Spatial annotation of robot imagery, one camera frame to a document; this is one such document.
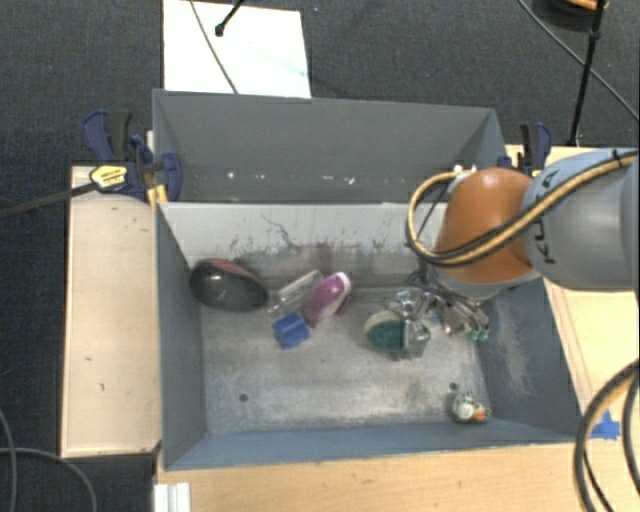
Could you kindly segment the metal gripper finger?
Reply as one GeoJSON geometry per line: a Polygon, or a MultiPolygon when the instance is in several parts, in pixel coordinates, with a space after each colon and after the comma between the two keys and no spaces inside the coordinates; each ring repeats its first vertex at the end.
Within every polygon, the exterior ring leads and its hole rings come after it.
{"type": "Polygon", "coordinates": [[[406,320],[402,340],[403,357],[407,359],[422,357],[430,339],[430,330],[421,320],[406,320]]]}
{"type": "Polygon", "coordinates": [[[419,321],[428,309],[428,293],[403,290],[396,293],[395,303],[398,315],[404,320],[419,321]]]}

